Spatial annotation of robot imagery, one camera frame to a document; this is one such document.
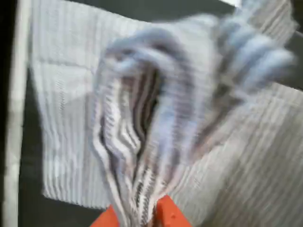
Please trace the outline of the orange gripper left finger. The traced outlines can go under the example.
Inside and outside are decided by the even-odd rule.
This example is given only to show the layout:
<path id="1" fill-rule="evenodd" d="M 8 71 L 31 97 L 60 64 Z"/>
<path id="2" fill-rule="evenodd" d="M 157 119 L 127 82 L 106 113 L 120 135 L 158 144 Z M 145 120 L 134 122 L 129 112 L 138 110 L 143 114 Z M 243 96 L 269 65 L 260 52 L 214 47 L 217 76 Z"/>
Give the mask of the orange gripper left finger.
<path id="1" fill-rule="evenodd" d="M 102 212 L 90 227 L 119 227 L 119 222 L 112 205 Z"/>

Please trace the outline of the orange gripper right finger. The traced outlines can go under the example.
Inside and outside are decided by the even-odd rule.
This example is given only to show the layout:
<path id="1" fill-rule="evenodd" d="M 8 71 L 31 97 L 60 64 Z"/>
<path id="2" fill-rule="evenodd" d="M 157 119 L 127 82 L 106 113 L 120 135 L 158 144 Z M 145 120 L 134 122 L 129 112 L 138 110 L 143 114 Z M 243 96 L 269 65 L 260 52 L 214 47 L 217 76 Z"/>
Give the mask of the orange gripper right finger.
<path id="1" fill-rule="evenodd" d="M 157 227 L 190 227 L 190 222 L 168 195 L 157 201 L 155 218 Z"/>

